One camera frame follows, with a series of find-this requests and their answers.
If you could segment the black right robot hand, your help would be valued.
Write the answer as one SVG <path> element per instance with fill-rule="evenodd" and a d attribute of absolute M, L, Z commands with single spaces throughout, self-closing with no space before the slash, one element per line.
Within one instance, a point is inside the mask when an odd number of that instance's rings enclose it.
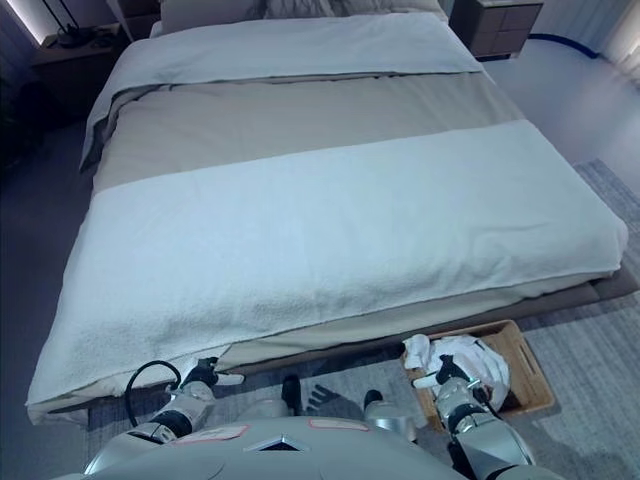
<path fill-rule="evenodd" d="M 461 379 L 467 383 L 470 382 L 470 376 L 455 362 L 453 355 L 443 354 L 439 359 L 441 360 L 440 369 L 413 380 L 412 385 L 414 388 L 429 389 L 435 386 L 442 386 L 451 379 Z"/>

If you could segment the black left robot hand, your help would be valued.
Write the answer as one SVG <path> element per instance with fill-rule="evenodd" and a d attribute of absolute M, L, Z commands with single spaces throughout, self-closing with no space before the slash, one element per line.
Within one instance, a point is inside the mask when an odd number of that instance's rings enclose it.
<path fill-rule="evenodd" d="M 210 388 L 214 386 L 236 386 L 245 381 L 242 374 L 218 373 L 215 371 L 218 362 L 217 357 L 199 359 L 196 365 L 189 371 L 181 386 L 193 382 L 202 382 Z"/>

